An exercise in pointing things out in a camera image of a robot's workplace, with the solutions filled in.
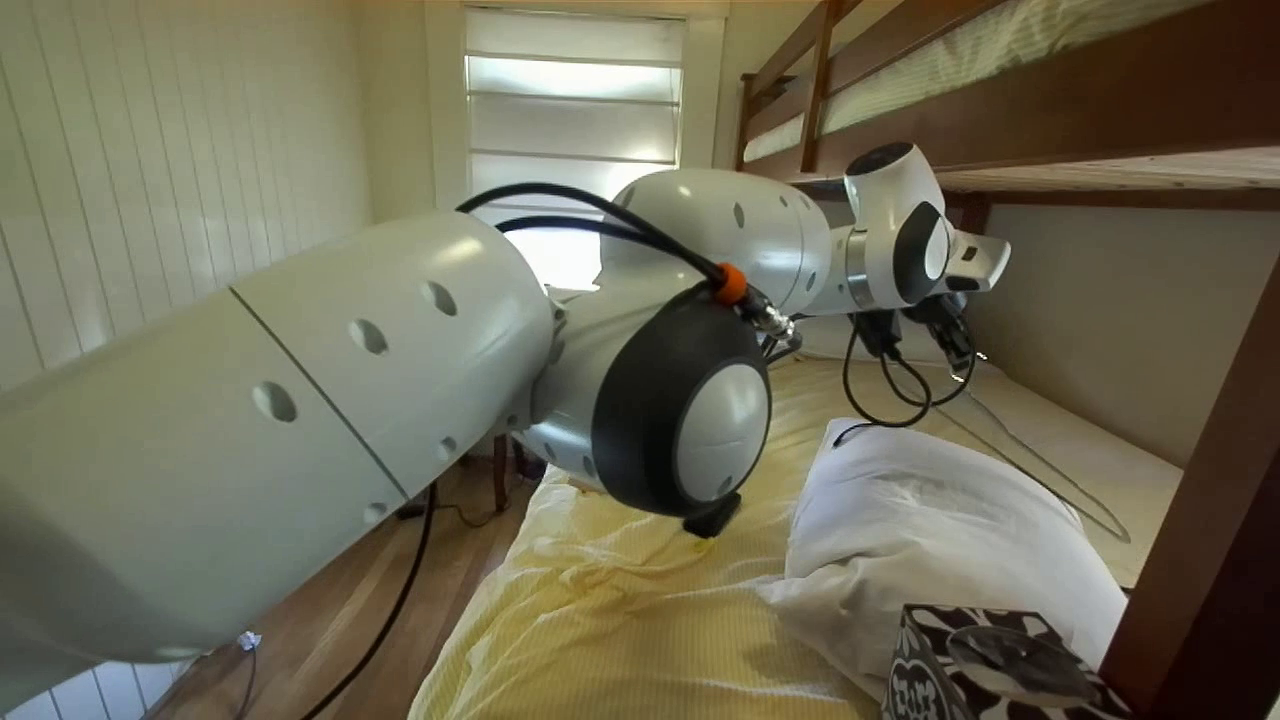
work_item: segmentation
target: mattress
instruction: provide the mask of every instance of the mattress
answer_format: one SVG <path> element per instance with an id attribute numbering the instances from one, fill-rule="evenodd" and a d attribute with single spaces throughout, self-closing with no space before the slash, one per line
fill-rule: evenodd
<path id="1" fill-rule="evenodd" d="M 825 131 L 884 115 L 891 108 L 977 82 L 983 75 L 1031 63 L 1125 28 L 1150 22 L 1205 0 L 1005 0 L 946 34 L 909 51 L 868 81 L 833 95 Z M 742 159 L 798 144 L 798 115 L 749 138 Z"/>
<path id="2" fill-rule="evenodd" d="M 870 362 L 855 367 L 855 388 L 868 402 L 886 399 Z M 742 482 L 739 516 L 716 541 L 548 471 L 507 559 L 480 583 L 421 684 L 410 717 L 880 717 L 786 634 L 764 600 L 785 570 L 792 509 L 825 424 L 846 415 L 839 362 L 781 358 L 772 392 L 769 447 Z M 918 429 L 980 451 L 1001 447 L 1031 471 L 1039 459 L 1065 468 L 1119 516 L 1127 541 L 1104 529 L 1087 537 L 1111 574 L 1131 583 L 1181 471 L 996 367 L 980 367 L 970 399 Z"/>

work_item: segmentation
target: window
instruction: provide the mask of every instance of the window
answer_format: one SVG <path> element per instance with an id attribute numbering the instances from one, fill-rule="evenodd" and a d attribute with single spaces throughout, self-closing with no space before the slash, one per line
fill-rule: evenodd
<path id="1" fill-rule="evenodd" d="M 470 191 L 557 181 L 614 195 L 627 181 L 680 164 L 684 22 L 561 13 L 467 13 L 467 181 Z M 576 211 L 566 198 L 505 198 L 483 221 Z M 588 286 L 601 234 L 511 232 L 530 270 Z"/>

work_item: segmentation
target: paneled wall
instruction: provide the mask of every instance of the paneled wall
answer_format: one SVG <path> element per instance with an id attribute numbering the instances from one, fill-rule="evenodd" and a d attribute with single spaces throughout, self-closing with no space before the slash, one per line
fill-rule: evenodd
<path id="1" fill-rule="evenodd" d="M 349 0 L 0 0 L 0 392 L 366 224 Z M 13 717 L 138 717 L 104 665 Z"/>
<path id="2" fill-rule="evenodd" d="M 970 304 L 1001 367 L 1184 462 L 1280 260 L 1280 211 L 996 206 L 1001 286 Z"/>
<path id="3" fill-rule="evenodd" d="M 460 0 L 357 3 L 373 221 L 452 206 L 467 168 Z"/>

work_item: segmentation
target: wooden bed frame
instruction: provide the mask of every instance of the wooden bed frame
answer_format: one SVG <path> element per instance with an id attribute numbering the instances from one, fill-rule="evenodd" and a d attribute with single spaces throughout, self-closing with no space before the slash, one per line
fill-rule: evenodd
<path id="1" fill-rule="evenodd" d="M 904 0 L 846 46 L 833 46 L 833 28 L 855 3 L 821 0 L 774 56 L 742 75 L 736 148 L 742 170 L 833 188 L 846 159 L 886 138 L 914 138 L 939 170 L 1280 144 L 1274 0 L 1210 0 L 825 137 L 825 108 L 834 90 L 1001 0 Z M 794 148 L 742 159 L 753 137 L 794 115 Z M 965 211 L 983 214 L 992 198 L 1280 206 L 1280 188 L 965 191 Z M 1274 367 L 1280 266 L 1272 266 L 1104 659 L 1104 677 L 1135 717 L 1262 717 L 1274 699 Z"/>

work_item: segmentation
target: crumpled white cloth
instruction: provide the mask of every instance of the crumpled white cloth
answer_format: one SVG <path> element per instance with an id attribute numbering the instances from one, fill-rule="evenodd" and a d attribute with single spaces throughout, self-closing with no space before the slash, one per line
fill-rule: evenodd
<path id="1" fill-rule="evenodd" d="M 794 505 L 785 581 L 764 589 L 786 633 L 868 693 L 904 604 L 1039 612 L 1092 667 L 1125 593 L 1080 516 L 1024 471 L 923 430 L 833 420 Z"/>

